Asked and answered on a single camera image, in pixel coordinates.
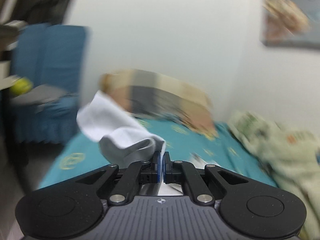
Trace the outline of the grey cushion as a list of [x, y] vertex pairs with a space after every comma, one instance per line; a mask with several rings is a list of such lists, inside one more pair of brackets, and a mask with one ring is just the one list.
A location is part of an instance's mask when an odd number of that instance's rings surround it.
[[41, 108], [69, 95], [71, 93], [63, 88], [44, 84], [10, 99], [10, 106], [14, 109]]

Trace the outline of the blue sofa chair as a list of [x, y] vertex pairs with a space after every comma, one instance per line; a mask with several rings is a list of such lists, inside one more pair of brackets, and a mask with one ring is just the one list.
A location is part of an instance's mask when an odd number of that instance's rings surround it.
[[77, 132], [81, 68], [87, 29], [76, 25], [33, 24], [25, 27], [13, 50], [11, 72], [26, 77], [34, 88], [56, 88], [57, 99], [17, 105], [19, 142], [67, 143]]

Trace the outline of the plaid pillow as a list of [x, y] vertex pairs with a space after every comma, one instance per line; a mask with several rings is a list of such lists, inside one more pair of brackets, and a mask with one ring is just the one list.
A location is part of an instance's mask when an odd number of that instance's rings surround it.
[[169, 119], [210, 140], [217, 137], [207, 93], [184, 81], [145, 70], [126, 69], [103, 74], [100, 90], [134, 116]]

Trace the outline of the light green fleece blanket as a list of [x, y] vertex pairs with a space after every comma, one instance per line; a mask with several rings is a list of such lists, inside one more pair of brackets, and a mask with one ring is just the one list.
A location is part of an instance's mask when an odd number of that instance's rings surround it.
[[303, 239], [319, 239], [319, 135], [249, 111], [234, 112], [228, 126], [277, 185], [305, 204]]

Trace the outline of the framed wall picture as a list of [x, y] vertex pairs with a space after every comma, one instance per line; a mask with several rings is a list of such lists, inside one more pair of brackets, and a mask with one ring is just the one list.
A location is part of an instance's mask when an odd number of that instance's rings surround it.
[[263, 15], [264, 45], [319, 50], [319, 0], [263, 0]]

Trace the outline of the white shirt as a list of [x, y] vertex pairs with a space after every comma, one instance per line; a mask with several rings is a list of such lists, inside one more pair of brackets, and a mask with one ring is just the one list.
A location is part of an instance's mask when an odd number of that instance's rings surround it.
[[99, 144], [101, 154], [120, 168], [149, 160], [156, 151], [164, 154], [165, 140], [149, 132], [100, 90], [78, 111], [76, 120], [80, 131]]

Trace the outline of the teal patterned bed sheet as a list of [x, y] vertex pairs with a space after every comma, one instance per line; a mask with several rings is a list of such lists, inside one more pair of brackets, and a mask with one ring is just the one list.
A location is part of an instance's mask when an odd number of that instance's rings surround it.
[[[196, 168], [214, 164], [262, 183], [276, 185], [259, 161], [231, 135], [228, 125], [224, 122], [215, 122], [217, 137], [208, 139], [173, 121], [138, 121], [150, 133], [165, 140], [164, 149], [169, 152], [171, 160], [189, 161]], [[38, 187], [59, 183], [109, 163], [128, 167], [134, 161], [151, 159], [155, 150], [155, 140], [152, 138], [131, 139], [120, 146], [112, 143], [109, 138], [103, 142], [107, 146], [100, 146], [98, 142], [93, 142], [79, 132], [53, 162]]]

